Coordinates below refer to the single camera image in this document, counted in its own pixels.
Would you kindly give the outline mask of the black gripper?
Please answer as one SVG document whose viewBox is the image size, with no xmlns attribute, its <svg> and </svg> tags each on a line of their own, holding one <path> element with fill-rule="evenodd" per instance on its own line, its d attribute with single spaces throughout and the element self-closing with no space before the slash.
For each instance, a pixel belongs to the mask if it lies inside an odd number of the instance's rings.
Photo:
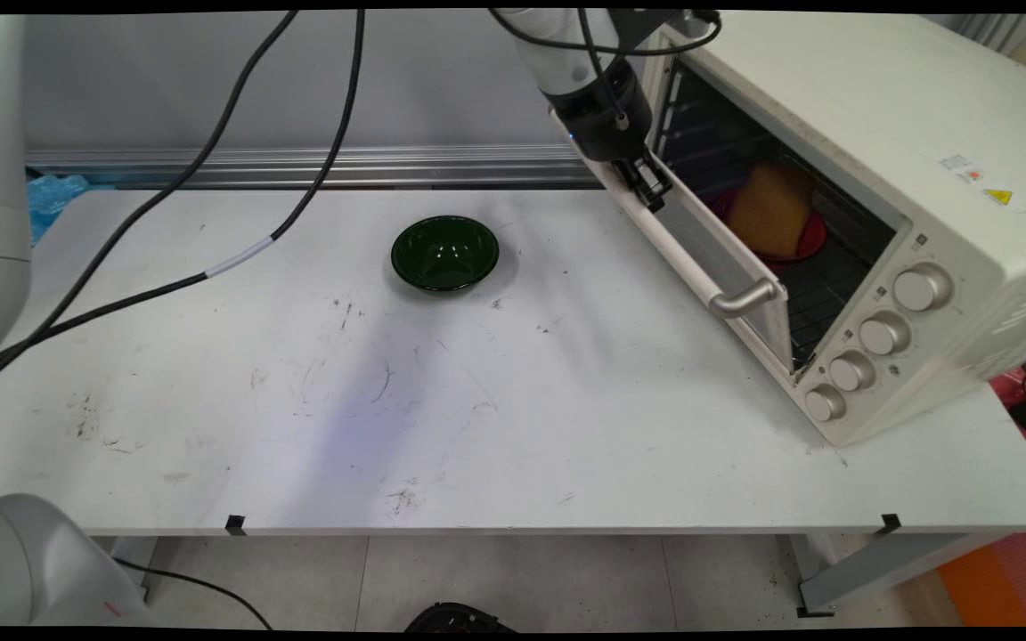
<svg viewBox="0 0 1026 641">
<path fill-rule="evenodd" d="M 611 64 L 606 73 L 607 80 L 593 78 L 581 90 L 553 96 L 552 106 L 583 156 L 614 162 L 624 185 L 654 214 L 673 183 L 645 143 L 650 105 L 632 65 Z"/>
</svg>

